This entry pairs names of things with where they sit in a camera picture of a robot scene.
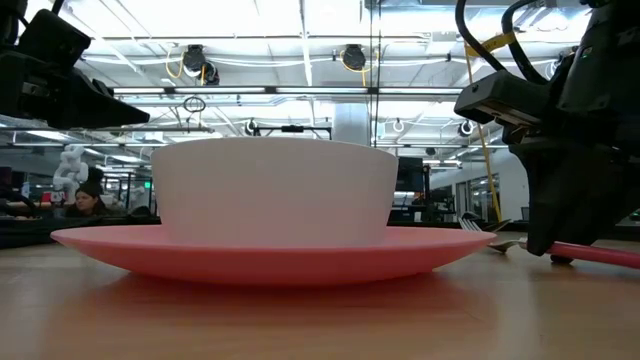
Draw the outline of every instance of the person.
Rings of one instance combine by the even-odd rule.
[[[66,211],[66,217],[105,216],[109,212],[100,199],[102,186],[94,182],[85,182],[76,190],[76,202]]]

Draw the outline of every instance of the wooden table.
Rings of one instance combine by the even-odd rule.
[[[397,281],[260,290],[145,278],[43,245],[0,251],[0,324],[12,360],[638,359],[640,272],[485,250]]]

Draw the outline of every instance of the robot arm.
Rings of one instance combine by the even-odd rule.
[[[68,202],[75,201],[75,192],[80,182],[86,181],[89,176],[89,167],[80,160],[83,152],[82,146],[67,145],[60,154],[60,165],[53,175],[53,202],[62,204],[65,197]]]
[[[503,29],[513,29],[514,7],[531,2],[514,4]],[[591,245],[640,207],[640,164],[634,160],[640,156],[640,3],[581,2],[593,8],[587,32],[548,82],[532,71],[517,40],[510,49],[526,80],[501,67],[468,31],[460,31],[499,68],[465,88],[454,110],[479,123],[495,119],[504,127],[503,141],[527,171],[527,250],[535,255],[556,240]],[[458,1],[457,15],[465,3]],[[464,16],[456,20],[466,29]]]
[[[91,38],[60,19],[59,7],[40,10],[29,24],[26,8],[27,0],[0,1],[0,114],[46,120],[59,129],[149,121],[149,114],[114,99],[104,83],[73,67]],[[18,21],[26,28],[14,45]]]

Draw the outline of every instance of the fluorescent light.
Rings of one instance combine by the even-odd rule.
[[[151,165],[117,164],[109,165],[109,169],[151,169]]]
[[[120,144],[116,144],[116,143],[72,144],[72,145],[82,146],[82,147],[118,147],[118,146],[120,146]]]
[[[60,143],[9,143],[13,146],[20,147],[63,147],[64,144]]]
[[[335,88],[335,87],[277,87],[279,94],[366,94],[367,88]]]
[[[98,156],[104,156],[103,153],[101,153],[99,151],[95,151],[93,149],[84,149],[84,151],[88,152],[89,154],[98,155]]]
[[[178,94],[262,94],[263,87],[179,87],[174,91]]]
[[[119,160],[119,161],[124,161],[124,162],[144,162],[144,160],[139,159],[137,157],[134,156],[127,156],[127,155],[112,155],[112,158]]]
[[[114,94],[162,94],[163,88],[113,88]]]
[[[432,170],[460,170],[458,166],[434,166]]]
[[[146,143],[131,143],[131,144],[122,144],[125,147],[163,147],[169,144],[146,144]]]
[[[132,174],[136,170],[135,169],[111,169],[111,168],[100,168],[105,174]]]
[[[27,131],[27,134],[40,136],[40,137],[51,139],[51,140],[58,140],[58,141],[69,140],[68,136],[61,134],[57,131],[34,130],[34,131]]]
[[[417,149],[426,149],[426,148],[434,148],[434,149],[462,149],[463,145],[456,144],[385,144],[378,143],[378,147],[381,148],[417,148]]]
[[[380,88],[380,94],[460,95],[461,88]]]
[[[471,149],[481,149],[482,145],[469,145]],[[509,145],[487,145],[487,149],[508,149]]]
[[[214,132],[209,135],[203,136],[171,136],[170,139],[175,142],[185,142],[185,141],[193,141],[193,140],[205,140],[205,139],[220,139],[222,138],[222,134],[219,132]]]

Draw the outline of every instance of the ceiling light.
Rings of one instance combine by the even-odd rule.
[[[277,87],[279,94],[366,94],[367,88],[335,88],[335,87]]]
[[[103,153],[101,153],[99,151],[95,151],[93,149],[84,149],[84,151],[88,152],[89,154],[98,155],[98,156],[104,156]]]
[[[144,162],[144,160],[139,159],[137,157],[134,156],[127,156],[127,155],[113,155],[111,156],[112,158],[119,160],[119,161],[124,161],[124,162]]]
[[[34,130],[34,131],[27,131],[27,134],[40,136],[40,137],[51,139],[51,140],[58,140],[58,141],[69,140],[68,136],[61,134],[57,131]]]
[[[117,143],[100,143],[100,144],[72,144],[76,146],[82,147],[118,147],[120,144]]]
[[[461,88],[380,88],[380,94],[385,95],[460,95]]]
[[[220,139],[222,138],[222,134],[219,132],[214,132],[206,136],[172,136],[171,140],[175,142],[185,142],[185,141],[194,141],[194,140],[205,140],[205,139]]]
[[[63,147],[64,144],[60,143],[9,143],[12,146],[20,147]]]
[[[431,170],[460,170],[460,166],[432,166]]]
[[[141,88],[113,88],[114,94],[162,94],[164,88],[141,87]]]
[[[352,71],[362,71],[367,58],[364,56],[360,45],[350,44],[343,53],[340,54],[342,64]]]
[[[174,89],[179,94],[262,94],[263,87],[181,87]]]
[[[131,144],[122,144],[125,147],[163,147],[163,146],[167,146],[169,144],[148,144],[148,143],[131,143]]]

